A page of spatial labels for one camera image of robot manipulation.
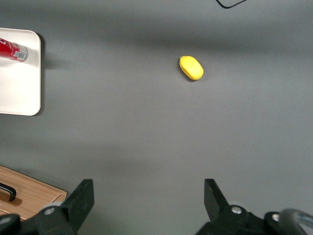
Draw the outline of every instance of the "black handle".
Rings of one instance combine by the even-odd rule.
[[[3,189],[4,191],[7,191],[10,193],[10,199],[9,202],[12,202],[16,197],[16,190],[8,185],[5,185],[3,183],[0,183],[0,189]]]

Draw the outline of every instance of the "white tray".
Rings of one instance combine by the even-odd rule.
[[[27,47],[24,62],[0,58],[0,113],[32,116],[40,110],[41,41],[29,30],[0,28],[0,38]]]

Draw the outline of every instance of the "gray surface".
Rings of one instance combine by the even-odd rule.
[[[0,164],[68,192],[93,178],[80,234],[192,235],[204,178],[257,216],[313,213],[311,0],[1,4],[45,61],[40,115],[0,115]]]

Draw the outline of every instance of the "red can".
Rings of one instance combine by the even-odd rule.
[[[0,57],[23,62],[28,58],[28,50],[25,46],[0,38]]]

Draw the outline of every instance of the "black cable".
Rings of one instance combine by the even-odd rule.
[[[236,3],[236,4],[234,4],[234,5],[231,5],[231,6],[225,6],[225,5],[223,5],[219,0],[216,0],[217,1],[217,3],[222,7],[222,8],[224,8],[224,9],[230,9],[230,8],[232,8],[232,7],[234,7],[234,6],[237,6],[238,4],[240,4],[240,3],[242,3],[242,2],[244,2],[244,1],[246,1],[246,0],[242,0],[242,1],[240,1],[240,2],[238,2],[238,3]]]

